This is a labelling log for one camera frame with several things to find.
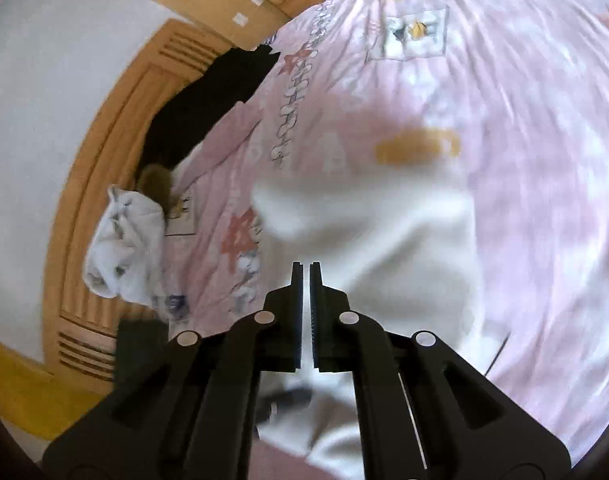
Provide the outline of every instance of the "white sticker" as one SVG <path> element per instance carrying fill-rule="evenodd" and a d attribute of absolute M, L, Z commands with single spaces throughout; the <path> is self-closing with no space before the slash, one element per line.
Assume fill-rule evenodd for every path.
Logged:
<path fill-rule="evenodd" d="M 238 12 L 234 17 L 233 17 L 233 21 L 236 22 L 238 25 L 240 25 L 241 27 L 244 27 L 247 23 L 249 23 L 249 18 L 247 18 L 244 14 L 242 14 L 241 12 Z"/>

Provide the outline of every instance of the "brown fuzzy object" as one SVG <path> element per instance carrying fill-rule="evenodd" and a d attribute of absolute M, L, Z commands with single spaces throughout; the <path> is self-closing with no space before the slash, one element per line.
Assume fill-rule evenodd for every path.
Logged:
<path fill-rule="evenodd" d="M 142 168 L 136 190 L 162 206 L 164 214 L 171 206 L 171 171 L 159 164 L 147 164 Z"/>

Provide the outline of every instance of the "pink bed sheet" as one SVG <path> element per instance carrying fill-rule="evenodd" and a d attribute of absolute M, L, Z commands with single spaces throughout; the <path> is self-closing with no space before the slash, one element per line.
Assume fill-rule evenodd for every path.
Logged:
<path fill-rule="evenodd" d="M 375 59 L 404 16 L 392 36 L 434 43 Z M 577 461 L 609 423 L 609 0 L 327 0 L 272 46 L 281 60 L 245 105 L 261 122 L 191 184 L 197 234 L 167 238 L 188 325 L 209 335 L 262 306 L 259 174 L 350 173 L 400 131 L 451 130 L 487 323 L 510 333 L 489 378 Z"/>

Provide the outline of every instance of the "white garment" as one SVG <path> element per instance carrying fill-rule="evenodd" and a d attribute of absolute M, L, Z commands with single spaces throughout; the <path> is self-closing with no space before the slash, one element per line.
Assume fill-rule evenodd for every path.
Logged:
<path fill-rule="evenodd" d="M 91 239 L 82 277 L 103 298 L 156 306 L 164 296 L 162 207 L 136 191 L 108 189 L 109 204 Z"/>
<path fill-rule="evenodd" d="M 473 200 L 447 163 L 376 168 L 355 176 L 298 179 L 280 174 L 254 188 L 263 222 L 263 262 L 290 269 L 320 261 L 323 282 L 386 330 L 430 330 L 478 370 L 499 348 L 484 341 Z M 305 272 L 304 290 L 309 291 Z M 338 478 L 363 478 L 351 374 L 312 367 L 309 294 L 304 294 L 302 368 L 264 374 L 261 394 L 311 388 L 310 405 L 258 428 L 268 443 Z"/>

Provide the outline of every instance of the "white wall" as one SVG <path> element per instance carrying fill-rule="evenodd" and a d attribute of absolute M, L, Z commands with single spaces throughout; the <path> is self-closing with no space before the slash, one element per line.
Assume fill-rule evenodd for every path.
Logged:
<path fill-rule="evenodd" d="M 151 0 L 0 2 L 0 341 L 42 360 L 44 257 L 76 151 L 172 12 Z"/>

